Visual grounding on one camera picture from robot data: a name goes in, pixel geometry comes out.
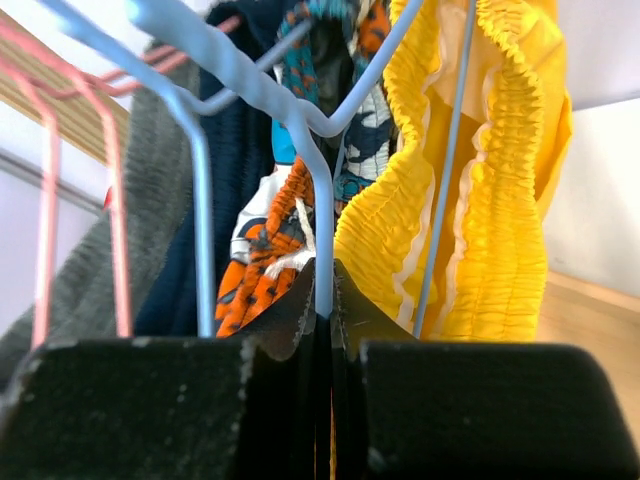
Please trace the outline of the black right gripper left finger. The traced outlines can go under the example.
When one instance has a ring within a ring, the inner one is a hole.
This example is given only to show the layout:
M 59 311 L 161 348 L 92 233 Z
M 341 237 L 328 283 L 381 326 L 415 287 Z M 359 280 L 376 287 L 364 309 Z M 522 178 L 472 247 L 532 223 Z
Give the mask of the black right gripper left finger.
M 5 479 L 310 479 L 314 273 L 236 335 L 49 344 L 1 405 Z

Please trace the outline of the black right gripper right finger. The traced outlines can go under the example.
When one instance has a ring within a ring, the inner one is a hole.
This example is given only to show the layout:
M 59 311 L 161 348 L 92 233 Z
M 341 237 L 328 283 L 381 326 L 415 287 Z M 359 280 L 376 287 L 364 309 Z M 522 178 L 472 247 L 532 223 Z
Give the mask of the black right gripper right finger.
M 612 386 L 585 350 L 413 338 L 334 268 L 340 479 L 635 479 Z

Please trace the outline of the yellow shorts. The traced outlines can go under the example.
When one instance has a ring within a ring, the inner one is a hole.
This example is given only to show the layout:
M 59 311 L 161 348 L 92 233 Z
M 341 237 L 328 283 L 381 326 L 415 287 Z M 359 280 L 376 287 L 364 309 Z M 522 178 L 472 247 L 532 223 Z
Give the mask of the yellow shorts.
M 336 257 L 423 339 L 530 341 L 548 263 L 542 221 L 572 134 L 552 1 L 426 1 L 384 71 L 402 146 L 354 197 Z

